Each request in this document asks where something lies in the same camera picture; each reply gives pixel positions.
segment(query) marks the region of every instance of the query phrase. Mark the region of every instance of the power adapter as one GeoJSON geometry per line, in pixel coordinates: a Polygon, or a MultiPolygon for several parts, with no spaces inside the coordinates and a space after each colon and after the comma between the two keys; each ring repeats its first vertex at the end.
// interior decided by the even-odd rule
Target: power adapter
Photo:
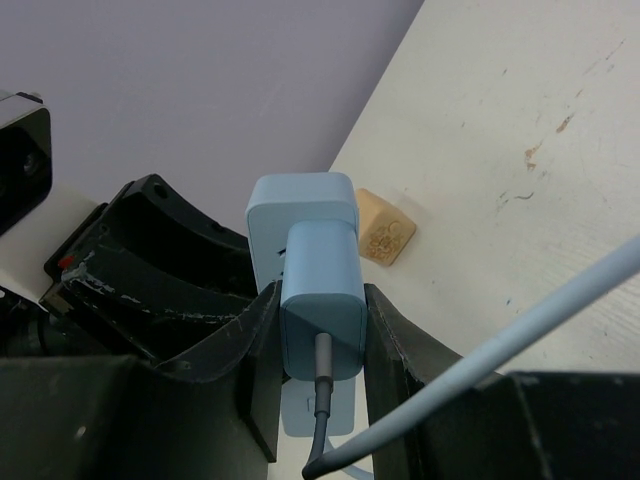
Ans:
{"type": "Polygon", "coordinates": [[[333,339],[335,380],[362,368],[367,306],[358,254],[358,206],[340,173],[261,178],[246,212],[258,290],[282,279],[284,368],[313,381],[314,342],[333,339]]]}

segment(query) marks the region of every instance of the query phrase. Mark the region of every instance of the cable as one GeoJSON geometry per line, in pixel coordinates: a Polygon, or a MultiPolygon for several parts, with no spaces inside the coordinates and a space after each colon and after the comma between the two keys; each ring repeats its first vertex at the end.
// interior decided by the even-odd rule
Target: cable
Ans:
{"type": "Polygon", "coordinates": [[[328,333],[316,335],[316,427],[307,465],[324,453],[327,438],[327,423],[331,416],[331,394],[333,393],[332,339],[328,333]]]}
{"type": "MultiPolygon", "coordinates": [[[[331,440],[329,439],[329,437],[327,437],[327,441],[325,442],[325,446],[324,446],[324,451],[326,453],[332,450],[335,450],[335,448],[331,443],[331,440]]],[[[347,475],[349,475],[351,478],[355,478],[356,480],[374,480],[373,473],[367,472],[366,470],[360,467],[356,467],[355,465],[349,465],[347,467],[344,467],[342,471],[347,475]]]]}
{"type": "Polygon", "coordinates": [[[367,430],[308,463],[302,476],[305,480],[315,480],[351,465],[401,437],[434,410],[473,388],[496,368],[638,271],[640,236],[551,293],[367,430]]]}
{"type": "Polygon", "coordinates": [[[327,412],[317,412],[316,428],[313,431],[313,443],[311,444],[311,453],[307,463],[313,462],[319,458],[325,449],[325,439],[327,438],[327,424],[329,423],[329,415],[327,412]]]}

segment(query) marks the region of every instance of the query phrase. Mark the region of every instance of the wooden block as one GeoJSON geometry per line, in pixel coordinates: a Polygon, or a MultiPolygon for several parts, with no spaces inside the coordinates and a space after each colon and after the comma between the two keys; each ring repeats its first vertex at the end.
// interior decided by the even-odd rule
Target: wooden block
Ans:
{"type": "Polygon", "coordinates": [[[416,224],[369,190],[356,190],[356,200],[360,211],[360,256],[391,265],[415,233],[416,224]]]}

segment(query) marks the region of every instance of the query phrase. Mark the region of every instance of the black plastic part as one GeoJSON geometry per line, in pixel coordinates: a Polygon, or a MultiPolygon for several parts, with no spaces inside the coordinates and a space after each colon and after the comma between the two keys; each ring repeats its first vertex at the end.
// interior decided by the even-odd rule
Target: black plastic part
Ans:
{"type": "Polygon", "coordinates": [[[109,352],[66,318],[0,287],[0,357],[106,355],[109,352]]]}
{"type": "MultiPolygon", "coordinates": [[[[0,235],[40,204],[51,190],[51,157],[29,136],[26,122],[50,124],[51,120],[49,112],[42,108],[0,129],[0,235]]],[[[51,140],[47,141],[50,152],[51,140]]]]}
{"type": "Polygon", "coordinates": [[[221,227],[160,176],[126,185],[45,265],[41,300],[115,354],[162,363],[224,326],[256,297],[245,237],[221,227]]]}
{"type": "Polygon", "coordinates": [[[0,361],[0,478],[266,479],[279,291],[267,287],[164,373],[126,356],[0,361]]]}
{"type": "MultiPolygon", "coordinates": [[[[373,285],[365,384],[369,423],[460,357],[373,285]]],[[[635,478],[640,376],[493,375],[373,455],[376,480],[635,478]]]]}
{"type": "Polygon", "coordinates": [[[18,92],[16,93],[18,97],[26,98],[27,100],[31,100],[32,102],[39,103],[40,105],[44,104],[44,101],[40,97],[36,97],[35,95],[31,95],[30,93],[18,92]]]}

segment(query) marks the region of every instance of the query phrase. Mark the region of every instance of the engraved design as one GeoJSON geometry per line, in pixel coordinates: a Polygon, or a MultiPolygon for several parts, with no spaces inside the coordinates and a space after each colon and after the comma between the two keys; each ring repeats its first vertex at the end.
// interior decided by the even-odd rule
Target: engraved design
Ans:
{"type": "Polygon", "coordinates": [[[380,261],[387,261],[400,251],[404,235],[392,232],[392,225],[380,227],[371,234],[366,255],[380,261]]]}

